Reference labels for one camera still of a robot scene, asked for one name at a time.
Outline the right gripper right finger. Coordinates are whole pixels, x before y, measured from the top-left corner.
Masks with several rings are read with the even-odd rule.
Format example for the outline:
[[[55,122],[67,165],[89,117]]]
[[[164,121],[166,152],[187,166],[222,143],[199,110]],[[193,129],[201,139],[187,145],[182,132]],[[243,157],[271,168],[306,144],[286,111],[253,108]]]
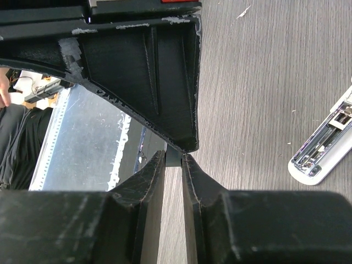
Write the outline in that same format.
[[[351,263],[351,204],[329,191],[228,190],[182,159],[188,263]]]

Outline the staple strip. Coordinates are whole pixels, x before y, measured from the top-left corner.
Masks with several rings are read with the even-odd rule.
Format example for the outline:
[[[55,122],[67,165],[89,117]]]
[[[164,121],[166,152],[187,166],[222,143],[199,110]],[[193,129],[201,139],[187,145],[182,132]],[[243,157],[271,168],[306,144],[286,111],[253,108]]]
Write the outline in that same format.
[[[181,167],[183,154],[171,145],[166,146],[166,167]]]

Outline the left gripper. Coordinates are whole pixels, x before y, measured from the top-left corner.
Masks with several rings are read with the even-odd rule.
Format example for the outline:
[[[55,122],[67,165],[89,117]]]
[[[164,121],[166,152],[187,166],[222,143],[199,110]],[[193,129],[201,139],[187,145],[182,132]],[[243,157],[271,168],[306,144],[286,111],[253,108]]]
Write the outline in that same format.
[[[1,65],[81,84],[183,153],[199,147],[201,1],[1,1]]]

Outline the white stapler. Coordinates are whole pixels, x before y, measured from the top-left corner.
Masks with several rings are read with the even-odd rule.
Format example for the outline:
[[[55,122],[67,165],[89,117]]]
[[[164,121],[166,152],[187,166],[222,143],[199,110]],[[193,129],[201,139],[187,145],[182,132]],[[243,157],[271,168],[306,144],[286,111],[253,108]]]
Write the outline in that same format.
[[[317,185],[351,151],[351,88],[288,162],[290,175],[305,185]]]

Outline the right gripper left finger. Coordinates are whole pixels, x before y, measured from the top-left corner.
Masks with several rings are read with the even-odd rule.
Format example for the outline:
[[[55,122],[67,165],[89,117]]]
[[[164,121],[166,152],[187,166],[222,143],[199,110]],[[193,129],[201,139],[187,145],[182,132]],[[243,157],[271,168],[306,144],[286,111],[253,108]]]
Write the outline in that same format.
[[[1,263],[156,263],[165,157],[108,192],[2,192]]]

